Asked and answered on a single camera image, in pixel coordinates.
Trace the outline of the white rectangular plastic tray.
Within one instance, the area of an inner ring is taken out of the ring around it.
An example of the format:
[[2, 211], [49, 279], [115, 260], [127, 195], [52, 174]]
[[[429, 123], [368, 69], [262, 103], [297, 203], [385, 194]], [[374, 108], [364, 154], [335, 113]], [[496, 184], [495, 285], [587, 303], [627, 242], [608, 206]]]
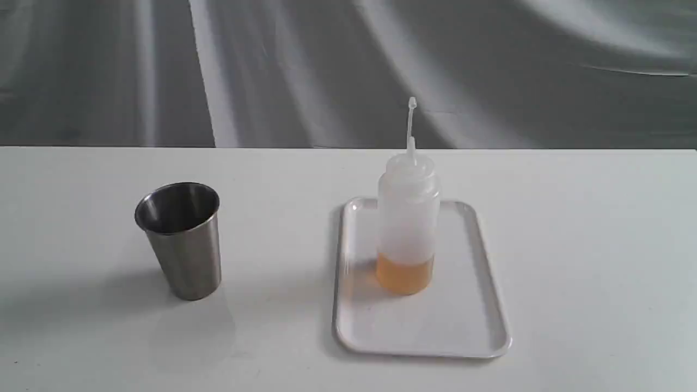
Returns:
[[334, 281], [334, 337], [358, 354], [494, 359], [512, 345], [475, 209], [441, 203], [432, 281], [397, 296], [377, 283], [377, 201], [342, 206]]

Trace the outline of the translucent squeeze bottle amber liquid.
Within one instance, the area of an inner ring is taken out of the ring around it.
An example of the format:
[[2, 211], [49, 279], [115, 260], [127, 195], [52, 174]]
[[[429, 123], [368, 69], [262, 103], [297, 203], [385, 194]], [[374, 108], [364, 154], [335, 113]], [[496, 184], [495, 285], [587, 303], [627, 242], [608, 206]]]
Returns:
[[417, 152], [408, 100], [406, 150], [391, 157], [378, 181], [376, 278], [399, 296], [415, 295], [432, 279], [442, 186], [433, 159]]

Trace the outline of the stainless steel cup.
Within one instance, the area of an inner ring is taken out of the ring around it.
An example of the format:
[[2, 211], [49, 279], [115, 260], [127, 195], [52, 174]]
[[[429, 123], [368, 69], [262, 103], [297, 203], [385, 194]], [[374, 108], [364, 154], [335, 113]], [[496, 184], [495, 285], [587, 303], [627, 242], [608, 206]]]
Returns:
[[147, 194], [134, 210], [172, 293], [198, 301], [222, 280], [218, 211], [220, 198], [197, 182], [164, 185]]

